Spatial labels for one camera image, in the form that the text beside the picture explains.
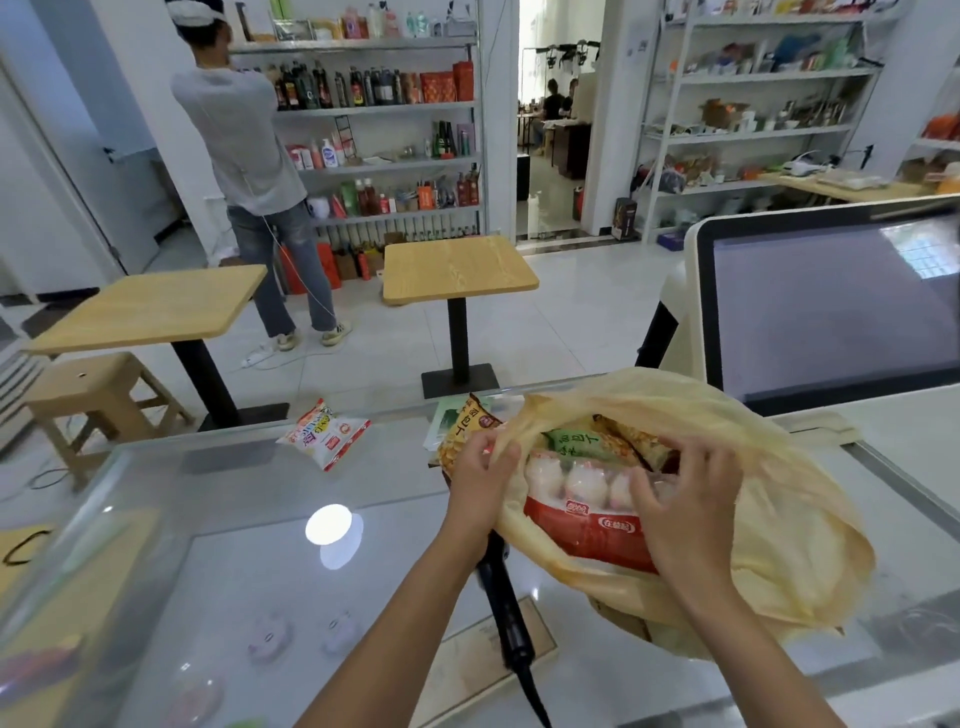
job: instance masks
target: bag of goods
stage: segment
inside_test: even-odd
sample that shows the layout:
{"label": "bag of goods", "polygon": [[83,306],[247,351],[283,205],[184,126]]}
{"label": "bag of goods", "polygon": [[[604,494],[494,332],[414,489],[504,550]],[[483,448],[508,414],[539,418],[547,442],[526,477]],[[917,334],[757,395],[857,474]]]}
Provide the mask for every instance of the bag of goods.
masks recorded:
{"label": "bag of goods", "polygon": [[778,640],[851,616],[876,558],[850,501],[788,433],[686,376],[631,368],[527,396],[493,452],[510,442],[522,450],[496,531],[617,626],[708,657],[653,569],[620,477],[639,462],[658,497],[670,496],[679,458],[658,436],[703,437],[737,453],[733,582]]}
{"label": "bag of goods", "polygon": [[437,448],[437,459],[440,461],[441,468],[444,469],[447,483],[453,477],[453,465],[460,457],[460,451],[470,435],[481,429],[496,429],[501,425],[503,423],[484,408],[476,395],[467,397],[457,416],[457,422],[446,433],[444,441]]}
{"label": "bag of goods", "polygon": [[297,420],[297,426],[277,442],[306,452],[326,473],[369,426],[370,420],[337,417],[323,400],[317,400],[314,408]]}

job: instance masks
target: monitor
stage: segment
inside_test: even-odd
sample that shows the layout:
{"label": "monitor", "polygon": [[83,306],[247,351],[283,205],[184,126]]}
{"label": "monitor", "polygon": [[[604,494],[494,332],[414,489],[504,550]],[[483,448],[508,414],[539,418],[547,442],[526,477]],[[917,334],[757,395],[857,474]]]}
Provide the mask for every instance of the monitor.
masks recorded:
{"label": "monitor", "polygon": [[693,373],[761,415],[960,381],[960,195],[711,218]]}

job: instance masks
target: white pillar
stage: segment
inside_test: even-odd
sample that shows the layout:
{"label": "white pillar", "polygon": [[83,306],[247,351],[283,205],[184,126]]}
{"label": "white pillar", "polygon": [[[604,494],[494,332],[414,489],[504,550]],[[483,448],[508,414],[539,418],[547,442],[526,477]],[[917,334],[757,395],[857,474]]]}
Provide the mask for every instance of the white pillar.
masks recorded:
{"label": "white pillar", "polygon": [[659,18],[660,0],[607,0],[583,211],[594,235],[610,226],[616,198],[630,197]]}
{"label": "white pillar", "polygon": [[[850,144],[852,150],[874,145],[866,167],[869,172],[887,178],[897,174],[930,118],[958,49],[957,0],[917,0],[910,14],[898,22],[886,65]],[[851,155],[846,166],[859,168],[861,159]]]}

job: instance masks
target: wooden stool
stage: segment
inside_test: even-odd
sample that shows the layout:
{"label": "wooden stool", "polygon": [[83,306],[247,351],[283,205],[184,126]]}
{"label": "wooden stool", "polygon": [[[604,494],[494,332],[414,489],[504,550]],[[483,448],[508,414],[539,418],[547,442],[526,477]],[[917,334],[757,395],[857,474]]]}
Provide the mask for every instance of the wooden stool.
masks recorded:
{"label": "wooden stool", "polygon": [[[135,401],[133,386],[143,379],[156,393]],[[86,486],[89,475],[107,459],[108,452],[81,454],[95,429],[108,440],[131,443],[170,434],[177,415],[188,423],[193,417],[130,352],[91,356],[52,364],[24,397],[36,423],[50,438],[63,463],[74,475],[74,490]],[[156,427],[142,410],[166,406]],[[57,417],[86,415],[86,422],[72,442],[57,425]]]}

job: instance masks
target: table leg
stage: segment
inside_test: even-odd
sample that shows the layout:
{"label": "table leg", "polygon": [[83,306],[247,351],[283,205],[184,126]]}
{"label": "table leg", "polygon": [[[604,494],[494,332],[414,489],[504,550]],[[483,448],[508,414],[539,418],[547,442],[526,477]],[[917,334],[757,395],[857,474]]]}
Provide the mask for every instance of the table leg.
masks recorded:
{"label": "table leg", "polygon": [[490,364],[470,366],[467,299],[450,299],[446,302],[446,311],[450,322],[450,358],[453,360],[453,368],[421,374],[423,398],[432,400],[435,397],[499,389],[500,383],[496,380]]}
{"label": "table leg", "polygon": [[217,371],[217,365],[213,363],[210,352],[202,340],[174,341],[171,342],[171,346],[177,353],[183,369],[186,370],[186,375],[197,388],[197,394],[206,405],[207,415],[204,423],[200,425],[200,432],[287,419],[290,405],[286,403],[238,410],[220,372]]}

